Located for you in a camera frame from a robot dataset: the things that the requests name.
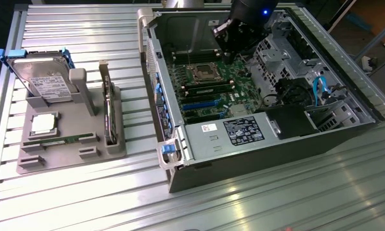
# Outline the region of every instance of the hard drive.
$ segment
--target hard drive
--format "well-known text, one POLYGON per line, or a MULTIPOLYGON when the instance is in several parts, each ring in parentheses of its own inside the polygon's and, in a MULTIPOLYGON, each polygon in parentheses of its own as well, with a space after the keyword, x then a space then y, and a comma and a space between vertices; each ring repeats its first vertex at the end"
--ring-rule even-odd
POLYGON ((6 61, 31 96, 42 96, 50 103, 71 100, 78 88, 70 80, 70 70, 75 66, 69 50, 30 53, 13 50, 6 61))
POLYGON ((106 114, 106 140, 109 145, 118 144, 117 120, 115 120, 115 85, 111 82, 109 62, 101 60, 101 74, 105 88, 105 114, 106 114))

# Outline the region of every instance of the cpu socket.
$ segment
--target cpu socket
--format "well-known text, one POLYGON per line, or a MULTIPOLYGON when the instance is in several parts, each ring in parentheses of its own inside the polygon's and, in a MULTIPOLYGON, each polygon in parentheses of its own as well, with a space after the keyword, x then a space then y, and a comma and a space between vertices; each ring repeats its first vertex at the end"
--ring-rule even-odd
POLYGON ((192 64, 190 66, 190 69, 194 71, 194 79, 198 82, 222 80, 216 63, 192 64))

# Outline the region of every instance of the black cable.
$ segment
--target black cable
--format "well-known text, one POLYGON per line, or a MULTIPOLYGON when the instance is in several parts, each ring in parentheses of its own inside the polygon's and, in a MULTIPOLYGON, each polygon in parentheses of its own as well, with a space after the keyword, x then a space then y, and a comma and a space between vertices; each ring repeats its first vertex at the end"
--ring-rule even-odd
POLYGON ((279 100, 278 100, 278 102, 275 103, 275 105, 278 105, 278 104, 282 102, 283 98, 286 97, 286 95, 288 94, 288 92, 290 92, 290 90, 291 90, 292 88, 300 88, 300 89, 303 89, 303 90, 308 93, 308 95, 310 95, 310 97, 311 97, 311 105, 314 105, 314 104, 315 104, 315 97, 314 97, 314 95, 311 94, 311 92, 308 91, 308 89, 307 89, 306 87, 303 87, 302 85, 292 85, 292 86, 287 89, 287 91, 284 92, 284 94, 279 97, 279 100))
POLYGON ((343 90, 343 89, 346 89, 346 97, 348 97, 348 88, 347 88, 346 86, 343 86, 343 87, 340 87, 340 88, 332 90, 332 93, 330 94, 328 99, 334 96, 334 94, 335 94, 336 91, 343 90))

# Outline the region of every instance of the white label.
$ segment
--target white label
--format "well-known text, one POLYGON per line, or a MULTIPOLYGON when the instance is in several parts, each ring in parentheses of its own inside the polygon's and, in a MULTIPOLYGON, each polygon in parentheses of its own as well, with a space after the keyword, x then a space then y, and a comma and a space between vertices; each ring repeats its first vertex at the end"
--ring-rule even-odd
POLYGON ((51 130, 43 130, 43 131, 37 131, 35 133, 37 134, 43 134, 43 133, 50 133, 51 132, 51 130))
POLYGON ((203 128, 203 132, 216 131, 218 130, 216 124, 202 125, 202 128, 203 128))
POLYGON ((66 141, 55 141, 55 142, 49 142, 49 143, 43 143, 42 146, 53 146, 53 145, 58 145, 58 144, 65 144, 66 141))
POLYGON ((214 89, 200 90, 200 91, 198 91, 196 93, 198 93, 198 94, 202 94, 202 93, 210 93, 210 92, 214 92, 214 89))
POLYGON ((210 20, 208 25, 210 26, 218 26, 220 24, 220 20, 210 20))
POLYGON ((33 83, 45 99, 57 99, 71 96, 71 90, 63 76, 31 78, 33 83))

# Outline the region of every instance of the robotic arm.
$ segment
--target robotic arm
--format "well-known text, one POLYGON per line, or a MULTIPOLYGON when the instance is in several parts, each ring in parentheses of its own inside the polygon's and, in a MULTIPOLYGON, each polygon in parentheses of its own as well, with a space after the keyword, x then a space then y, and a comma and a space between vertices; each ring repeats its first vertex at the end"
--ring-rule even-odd
POLYGON ((212 30, 223 50, 223 61, 232 64, 238 53, 252 48, 267 36, 264 24, 279 0, 236 0, 228 20, 212 30))

